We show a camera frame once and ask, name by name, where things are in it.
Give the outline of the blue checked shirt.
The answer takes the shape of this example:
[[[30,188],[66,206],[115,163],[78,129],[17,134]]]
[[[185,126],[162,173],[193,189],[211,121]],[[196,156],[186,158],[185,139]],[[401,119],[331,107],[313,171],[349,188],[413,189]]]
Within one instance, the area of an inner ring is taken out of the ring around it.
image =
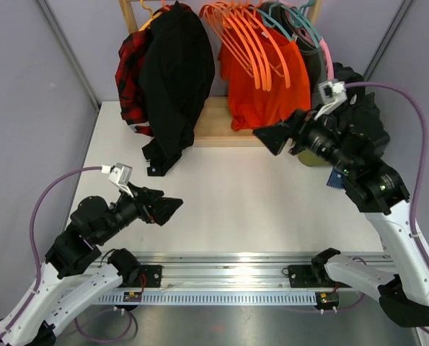
[[[336,169],[333,169],[330,172],[329,178],[327,180],[327,186],[335,189],[342,190],[344,188],[343,181],[345,175]]]

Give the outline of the dark grey striped shirt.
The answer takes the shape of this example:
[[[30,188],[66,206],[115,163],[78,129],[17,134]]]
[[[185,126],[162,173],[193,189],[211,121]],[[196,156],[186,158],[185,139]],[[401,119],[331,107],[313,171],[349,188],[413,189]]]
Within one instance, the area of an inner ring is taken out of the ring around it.
[[[375,103],[375,93],[366,93],[364,86],[353,87],[346,91],[347,100],[333,113],[335,130],[343,135],[349,130],[363,134],[373,144],[373,155],[382,157],[390,142],[389,134],[384,130],[381,111]]]

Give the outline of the orange hanger of blue shirt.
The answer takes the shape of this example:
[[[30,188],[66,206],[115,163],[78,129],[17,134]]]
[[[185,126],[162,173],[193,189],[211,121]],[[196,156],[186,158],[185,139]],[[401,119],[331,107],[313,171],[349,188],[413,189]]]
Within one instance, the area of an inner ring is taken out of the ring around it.
[[[244,50],[243,40],[238,36],[242,31],[236,25],[236,20],[229,14],[231,6],[224,1],[211,2],[202,5],[199,17],[203,18],[213,32],[218,36],[231,55],[245,70],[249,62],[248,53]],[[255,78],[252,72],[245,70],[248,76]]]

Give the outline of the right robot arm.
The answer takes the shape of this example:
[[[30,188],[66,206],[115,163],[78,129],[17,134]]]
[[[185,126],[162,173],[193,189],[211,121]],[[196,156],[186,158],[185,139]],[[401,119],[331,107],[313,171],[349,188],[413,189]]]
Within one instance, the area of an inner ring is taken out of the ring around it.
[[[292,155],[306,149],[342,175],[345,194],[376,229],[395,264],[395,273],[376,270],[329,248],[311,260],[317,285],[339,283],[378,301],[401,327],[429,327],[429,247],[409,219],[412,203],[399,173],[381,156],[390,137],[379,120],[350,123],[338,131],[314,111],[295,111],[287,120],[253,131],[275,156],[294,142]]]

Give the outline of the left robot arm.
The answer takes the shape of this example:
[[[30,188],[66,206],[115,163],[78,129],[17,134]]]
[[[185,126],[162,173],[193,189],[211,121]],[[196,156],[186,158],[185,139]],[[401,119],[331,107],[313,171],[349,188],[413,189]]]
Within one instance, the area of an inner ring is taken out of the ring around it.
[[[161,190],[129,185],[116,203],[99,196],[83,199],[66,230],[56,237],[34,282],[13,311],[0,319],[3,345],[54,345],[57,337],[104,293],[119,286],[144,284],[136,256],[115,250],[99,269],[73,291],[70,284],[101,255],[100,247],[136,220],[163,226],[183,204]]]

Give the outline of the orange t-shirt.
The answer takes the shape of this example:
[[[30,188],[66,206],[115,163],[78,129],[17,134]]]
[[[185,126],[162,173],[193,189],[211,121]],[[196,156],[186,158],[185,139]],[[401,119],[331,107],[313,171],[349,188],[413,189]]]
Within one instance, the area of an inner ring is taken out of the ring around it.
[[[269,28],[267,33],[280,48],[290,73],[291,85],[287,88],[285,79],[272,71],[271,90],[256,89],[254,79],[241,67],[230,50],[222,46],[218,59],[221,78],[229,83],[232,130],[274,125],[287,119],[296,109],[308,110],[311,107],[309,77],[296,43],[274,29]]]

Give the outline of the pink hanger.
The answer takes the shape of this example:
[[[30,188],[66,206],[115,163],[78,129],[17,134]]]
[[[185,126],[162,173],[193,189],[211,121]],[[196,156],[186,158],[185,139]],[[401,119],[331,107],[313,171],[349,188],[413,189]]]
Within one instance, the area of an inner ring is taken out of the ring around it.
[[[334,68],[332,64],[332,58],[330,55],[330,50],[324,41],[323,37],[319,34],[314,23],[308,18],[309,15],[314,13],[314,10],[309,7],[309,13],[304,14],[306,11],[305,7],[300,7],[299,9],[286,2],[281,1],[285,7],[290,8],[292,12],[299,14],[300,18],[305,19],[307,28],[301,24],[297,19],[294,19],[292,14],[284,9],[281,12],[282,26],[290,32],[292,38],[296,39],[296,43],[300,50],[305,52],[311,52],[317,48],[322,49],[322,57],[324,59],[325,68],[327,71],[327,78],[334,79]]]

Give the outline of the grey t-shirt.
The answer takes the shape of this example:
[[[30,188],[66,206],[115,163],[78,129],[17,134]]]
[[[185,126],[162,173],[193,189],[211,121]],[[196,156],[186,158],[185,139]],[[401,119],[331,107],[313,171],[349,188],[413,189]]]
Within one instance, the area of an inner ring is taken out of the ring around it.
[[[320,83],[327,80],[327,71],[325,68],[324,59],[322,57],[322,49],[317,48],[311,52],[305,52],[300,50],[298,47],[298,51],[303,59],[309,79],[311,106],[315,108],[322,103],[318,86]]]

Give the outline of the teal hanger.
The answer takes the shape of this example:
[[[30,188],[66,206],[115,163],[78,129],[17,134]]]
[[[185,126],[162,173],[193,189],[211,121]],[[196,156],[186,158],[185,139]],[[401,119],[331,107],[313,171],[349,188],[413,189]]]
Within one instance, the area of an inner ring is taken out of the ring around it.
[[[317,10],[321,1],[307,1],[301,6],[294,6],[287,1],[263,2],[257,11],[265,24],[277,30],[295,43],[302,42],[311,47],[318,48],[322,36],[314,26]]]

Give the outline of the empty orange hanger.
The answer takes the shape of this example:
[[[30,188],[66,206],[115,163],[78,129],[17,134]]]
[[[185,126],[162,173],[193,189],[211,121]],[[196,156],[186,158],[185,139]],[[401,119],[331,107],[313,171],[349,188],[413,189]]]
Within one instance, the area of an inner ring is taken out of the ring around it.
[[[231,15],[242,31],[238,36],[243,40],[244,50],[249,56],[245,70],[253,73],[256,89],[261,88],[263,91],[269,92],[272,86],[271,68],[269,63],[264,61],[267,54],[263,41],[260,39],[260,28],[253,27],[254,22],[248,15],[249,11],[245,7],[245,1],[230,1],[229,5]]]
[[[206,17],[221,42],[253,78],[255,89],[267,89],[267,71],[260,41],[247,20],[248,11],[235,1],[216,1],[208,5]]]

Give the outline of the red black plaid shirt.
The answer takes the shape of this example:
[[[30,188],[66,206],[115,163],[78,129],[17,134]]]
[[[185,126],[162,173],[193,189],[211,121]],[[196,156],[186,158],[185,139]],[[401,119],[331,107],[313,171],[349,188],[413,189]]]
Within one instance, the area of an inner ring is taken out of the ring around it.
[[[148,122],[146,97],[139,84],[139,76],[152,40],[150,30],[129,34],[118,51],[120,61],[115,73],[121,118],[134,133],[145,136],[153,136],[153,132]]]

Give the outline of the yellow hanger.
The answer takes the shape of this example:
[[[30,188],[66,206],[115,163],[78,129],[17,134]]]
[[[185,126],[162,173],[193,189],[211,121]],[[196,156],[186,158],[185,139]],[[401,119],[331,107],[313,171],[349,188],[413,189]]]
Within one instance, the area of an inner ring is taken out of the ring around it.
[[[150,18],[138,29],[139,32],[146,30],[156,18],[162,15],[161,12],[154,13],[151,7],[145,4],[144,0],[140,0],[140,4],[143,9],[149,12]]]

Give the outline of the green laundry basket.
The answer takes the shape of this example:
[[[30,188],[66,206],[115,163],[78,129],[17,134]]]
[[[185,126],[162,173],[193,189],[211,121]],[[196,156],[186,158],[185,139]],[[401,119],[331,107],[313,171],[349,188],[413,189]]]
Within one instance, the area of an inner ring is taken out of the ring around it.
[[[330,163],[307,149],[301,151],[297,157],[298,160],[306,167],[328,167],[330,165]]]

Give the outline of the wooden clothes rack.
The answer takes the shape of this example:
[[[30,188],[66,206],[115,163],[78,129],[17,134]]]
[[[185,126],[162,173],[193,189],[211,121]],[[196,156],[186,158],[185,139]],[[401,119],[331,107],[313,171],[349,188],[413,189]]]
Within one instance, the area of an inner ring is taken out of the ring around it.
[[[137,32],[139,26],[131,2],[119,0],[128,33]],[[305,17],[315,25],[322,8],[323,1],[310,1],[310,9],[304,10]],[[209,97],[205,101],[203,111],[195,126],[194,147],[215,148],[247,148],[261,147],[259,140],[252,135],[252,130],[233,131],[230,127],[231,113],[227,97]]]

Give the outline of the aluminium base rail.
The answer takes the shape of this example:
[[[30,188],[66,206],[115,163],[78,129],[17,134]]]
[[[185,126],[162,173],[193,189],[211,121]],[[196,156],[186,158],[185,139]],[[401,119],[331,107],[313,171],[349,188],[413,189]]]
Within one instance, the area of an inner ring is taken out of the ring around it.
[[[140,288],[108,288],[94,300],[106,306],[314,306],[352,288],[313,283],[311,253],[135,254],[160,270]]]

